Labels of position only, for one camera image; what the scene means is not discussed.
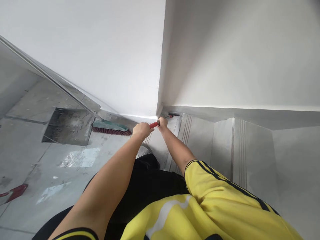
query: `floor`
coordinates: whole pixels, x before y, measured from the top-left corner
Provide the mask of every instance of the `floor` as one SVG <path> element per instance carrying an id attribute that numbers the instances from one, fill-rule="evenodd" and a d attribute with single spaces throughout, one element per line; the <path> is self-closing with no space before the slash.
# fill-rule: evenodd
<path id="1" fill-rule="evenodd" d="M 99 106 L 75 89 L 71 91 L 94 110 Z M 48 81 L 36 84 L 7 113 L 48 121 L 56 107 L 80 108 Z M 168 127 L 179 132 L 181 118 Z M 42 143 L 46 126 L 16 120 L 0 120 L 0 193 L 27 183 L 22 196 L 0 206 L 0 236 L 31 239 L 56 213 L 73 205 L 94 174 L 130 138 L 91 133 L 87 146 Z M 168 149 L 158 129 L 145 139 L 165 169 Z"/>

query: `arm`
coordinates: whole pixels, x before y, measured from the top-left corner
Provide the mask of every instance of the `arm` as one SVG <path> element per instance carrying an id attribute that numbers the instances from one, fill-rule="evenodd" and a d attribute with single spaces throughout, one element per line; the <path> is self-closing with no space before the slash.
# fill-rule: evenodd
<path id="1" fill-rule="evenodd" d="M 168 121 L 163 117 L 160 117 L 159 121 L 160 124 L 158 128 L 162 134 L 162 137 L 173 160 L 184 176 L 184 170 L 186 169 L 187 164 L 196 158 L 190 149 L 170 131 L 170 129 L 167 127 Z"/>
<path id="2" fill-rule="evenodd" d="M 147 123 L 134 127 L 128 142 L 100 169 L 49 239 L 78 227 L 90 228 L 104 239 L 111 215 L 129 185 L 138 150 L 153 130 Z"/>

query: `black pants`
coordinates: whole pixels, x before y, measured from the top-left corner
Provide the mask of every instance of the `black pants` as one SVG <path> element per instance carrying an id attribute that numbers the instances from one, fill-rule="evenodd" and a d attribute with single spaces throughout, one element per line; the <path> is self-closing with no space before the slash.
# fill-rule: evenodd
<path id="1" fill-rule="evenodd" d="M 181 175 L 158 168 L 159 163 L 153 154 L 135 160 L 129 186 L 111 216 L 105 239 L 120 239 L 127 223 L 150 203 L 176 194 L 189 193 Z M 32 239 L 48 239 L 72 207 L 51 218 Z"/>

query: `hand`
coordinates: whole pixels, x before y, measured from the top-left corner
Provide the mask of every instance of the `hand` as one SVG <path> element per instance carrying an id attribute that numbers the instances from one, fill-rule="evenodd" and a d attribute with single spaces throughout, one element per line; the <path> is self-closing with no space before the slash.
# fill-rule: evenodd
<path id="1" fill-rule="evenodd" d="M 150 129 L 148 123 L 139 123 L 133 128 L 132 135 L 139 136 L 142 139 L 145 139 L 150 135 L 150 133 L 154 130 L 154 128 Z"/>
<path id="2" fill-rule="evenodd" d="M 167 119 L 160 117 L 159 122 L 160 122 L 159 126 L 158 126 L 159 131 L 162 131 L 163 129 L 168 128 L 168 120 Z"/>

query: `red object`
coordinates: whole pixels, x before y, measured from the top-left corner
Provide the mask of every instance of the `red object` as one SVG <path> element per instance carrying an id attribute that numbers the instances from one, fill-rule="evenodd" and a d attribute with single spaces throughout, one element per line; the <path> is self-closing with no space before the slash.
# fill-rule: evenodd
<path id="1" fill-rule="evenodd" d="M 17 197 L 20 197 L 24 191 L 27 189 L 28 184 L 21 184 L 20 186 L 11 189 L 6 193 L 0 194 L 0 205 L 8 203 Z"/>
<path id="2" fill-rule="evenodd" d="M 159 121 L 149 124 L 150 128 L 154 128 L 159 125 Z"/>
<path id="3" fill-rule="evenodd" d="M 173 118 L 174 116 L 179 116 L 179 115 L 174 114 L 174 113 L 168 113 L 168 116 L 165 117 L 165 118 L 166 118 L 166 119 L 170 119 L 170 118 Z M 160 122 L 159 122 L 159 121 L 156 121 L 156 122 L 154 122 L 154 123 L 149 124 L 149 126 L 150 126 L 150 128 L 154 128 L 154 127 L 158 126 L 159 124 L 160 124 Z"/>
<path id="4" fill-rule="evenodd" d="M 92 131 L 113 134 L 113 135 L 123 135 L 123 136 L 130 136 L 132 134 L 130 129 L 128 129 L 127 131 L 120 131 L 120 130 L 113 130 L 113 129 L 107 129 L 107 128 L 92 127 Z"/>

